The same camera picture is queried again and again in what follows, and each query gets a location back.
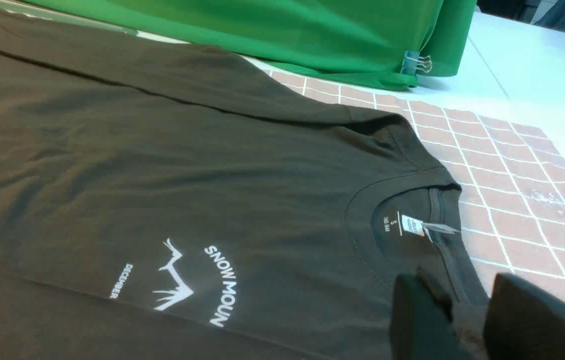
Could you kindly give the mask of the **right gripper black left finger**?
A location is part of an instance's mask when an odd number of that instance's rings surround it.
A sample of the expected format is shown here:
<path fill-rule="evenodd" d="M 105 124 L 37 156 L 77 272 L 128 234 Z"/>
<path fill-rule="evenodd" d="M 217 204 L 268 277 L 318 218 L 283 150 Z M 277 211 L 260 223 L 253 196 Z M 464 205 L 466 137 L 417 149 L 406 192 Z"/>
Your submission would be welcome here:
<path fill-rule="evenodd" d="M 474 360 L 474 307 L 453 300 L 433 274 L 418 266 L 394 282 L 390 345 L 394 360 Z"/>

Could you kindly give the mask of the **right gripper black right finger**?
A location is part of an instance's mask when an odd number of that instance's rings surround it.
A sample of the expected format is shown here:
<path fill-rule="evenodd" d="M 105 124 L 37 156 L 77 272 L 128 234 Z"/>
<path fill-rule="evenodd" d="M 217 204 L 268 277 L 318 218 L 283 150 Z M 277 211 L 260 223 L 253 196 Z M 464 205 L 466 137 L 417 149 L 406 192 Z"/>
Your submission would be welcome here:
<path fill-rule="evenodd" d="M 483 339 L 491 360 L 565 360 L 565 301 L 520 276 L 499 273 Z"/>

